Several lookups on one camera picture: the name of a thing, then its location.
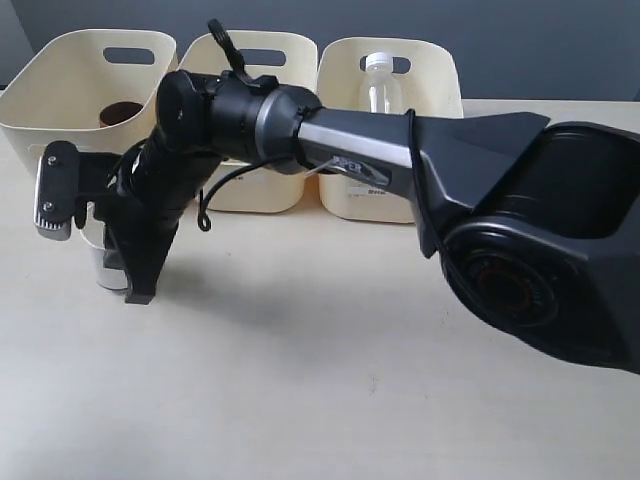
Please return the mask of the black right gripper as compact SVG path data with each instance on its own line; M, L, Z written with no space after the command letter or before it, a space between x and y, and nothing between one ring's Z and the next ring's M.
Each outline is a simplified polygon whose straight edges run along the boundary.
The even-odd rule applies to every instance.
M88 208L105 224L105 240L116 251L127 304L149 304L179 220L222 162L198 127L155 127L122 153L82 154L82 218Z

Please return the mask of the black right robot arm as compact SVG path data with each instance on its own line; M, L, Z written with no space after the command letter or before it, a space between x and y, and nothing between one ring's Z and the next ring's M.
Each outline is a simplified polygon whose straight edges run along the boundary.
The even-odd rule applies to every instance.
M420 249L474 315L554 358L639 370L639 136L516 112L471 118L324 107L272 76L166 75L157 123L107 177L95 217L152 300L188 204L225 159L337 173L408 200Z

